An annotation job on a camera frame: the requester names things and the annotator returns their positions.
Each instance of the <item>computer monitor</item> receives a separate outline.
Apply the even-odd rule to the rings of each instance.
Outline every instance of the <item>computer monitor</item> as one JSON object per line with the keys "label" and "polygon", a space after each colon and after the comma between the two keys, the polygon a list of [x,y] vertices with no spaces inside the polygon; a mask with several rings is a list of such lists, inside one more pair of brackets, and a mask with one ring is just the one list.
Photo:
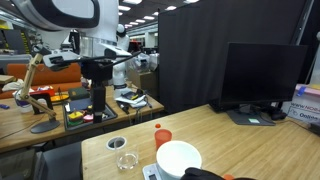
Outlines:
{"label": "computer monitor", "polygon": [[274,125],[257,106],[291,101],[307,46],[229,43],[219,106],[236,124]]}

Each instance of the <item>fluorescent light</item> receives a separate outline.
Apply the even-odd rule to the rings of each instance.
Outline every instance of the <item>fluorescent light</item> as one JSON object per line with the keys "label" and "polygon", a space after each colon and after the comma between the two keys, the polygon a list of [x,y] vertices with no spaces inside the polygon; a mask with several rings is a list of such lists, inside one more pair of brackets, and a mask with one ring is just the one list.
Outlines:
{"label": "fluorescent light", "polygon": [[139,4],[141,3],[142,0],[123,0],[123,2],[125,3],[129,3],[129,4]]}
{"label": "fluorescent light", "polygon": [[142,20],[142,19],[137,19],[136,22],[144,23],[144,22],[146,22],[146,21],[145,21],[145,20]]}
{"label": "fluorescent light", "polygon": [[169,7],[167,7],[167,9],[165,9],[165,10],[167,10],[167,11],[171,11],[171,10],[174,10],[174,9],[176,9],[177,7],[175,7],[175,6],[169,6]]}
{"label": "fluorescent light", "polygon": [[131,8],[127,6],[118,6],[121,11],[129,11]]}
{"label": "fluorescent light", "polygon": [[185,0],[183,1],[184,3],[195,3],[198,2],[199,0]]}
{"label": "fluorescent light", "polygon": [[145,16],[143,19],[153,20],[154,17],[152,17],[152,16]]}
{"label": "fluorescent light", "polygon": [[138,25],[139,23],[136,23],[136,22],[130,22],[129,24],[132,24],[132,25]]}

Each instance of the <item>black tray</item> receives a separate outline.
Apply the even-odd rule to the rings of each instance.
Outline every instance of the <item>black tray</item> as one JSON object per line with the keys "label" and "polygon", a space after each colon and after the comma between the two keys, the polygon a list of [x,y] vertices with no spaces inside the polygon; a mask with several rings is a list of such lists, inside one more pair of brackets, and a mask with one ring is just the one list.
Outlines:
{"label": "black tray", "polygon": [[[106,109],[104,110],[104,113],[108,114],[108,117],[102,118],[102,122],[118,117],[118,115],[109,107],[108,104],[106,104],[105,106],[106,106]],[[70,125],[68,125],[68,121],[69,121],[68,114],[69,113],[66,111],[65,104],[62,106],[62,111],[63,111],[63,117],[64,117],[64,127],[68,131],[87,127],[87,126],[90,126],[93,124],[93,122],[86,122],[86,123],[84,122],[79,125],[70,126]]]}

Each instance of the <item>wooden tabletop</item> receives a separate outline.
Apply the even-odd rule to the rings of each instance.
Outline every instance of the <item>wooden tabletop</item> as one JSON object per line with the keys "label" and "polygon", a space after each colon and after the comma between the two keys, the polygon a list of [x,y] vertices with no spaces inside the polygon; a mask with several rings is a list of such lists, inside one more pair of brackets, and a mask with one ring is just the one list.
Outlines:
{"label": "wooden tabletop", "polygon": [[[28,113],[20,113],[18,106],[14,99],[2,99],[0,104],[6,104],[10,106],[10,109],[4,110],[0,108],[0,153],[9,150],[14,150],[30,145],[47,142],[71,134],[87,131],[94,128],[100,128],[109,124],[114,124],[121,121],[129,121],[135,118],[136,111],[132,108],[129,109],[130,117],[126,115],[113,100],[113,88],[111,86],[106,88],[106,102],[118,115],[117,118],[104,121],[102,123],[93,124],[72,131],[65,130],[65,124],[63,119],[62,106],[54,106],[54,111],[57,113],[56,119],[60,121],[60,125],[51,131],[32,134],[30,129],[40,123],[48,121],[46,114],[34,115],[33,111]],[[153,106],[152,109],[144,107],[141,109],[142,115],[160,112],[164,109],[163,105],[148,96],[149,103]]]}
{"label": "wooden tabletop", "polygon": [[[169,129],[173,140],[196,147],[202,168],[220,176],[256,179],[320,179],[320,138],[294,120],[276,126],[236,125],[209,105],[117,130],[82,142],[83,177],[87,179],[141,179],[142,168],[156,162],[155,124]],[[139,148],[139,164],[118,170],[115,153],[106,149],[112,137],[124,136]]]}

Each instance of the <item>red cup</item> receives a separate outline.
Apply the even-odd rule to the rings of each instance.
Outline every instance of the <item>red cup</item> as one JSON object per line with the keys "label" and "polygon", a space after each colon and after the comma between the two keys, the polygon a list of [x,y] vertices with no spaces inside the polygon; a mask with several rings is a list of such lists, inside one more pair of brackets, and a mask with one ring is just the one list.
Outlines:
{"label": "red cup", "polygon": [[154,133],[154,138],[156,140],[156,147],[158,150],[162,144],[171,141],[172,133],[167,129],[159,129]]}

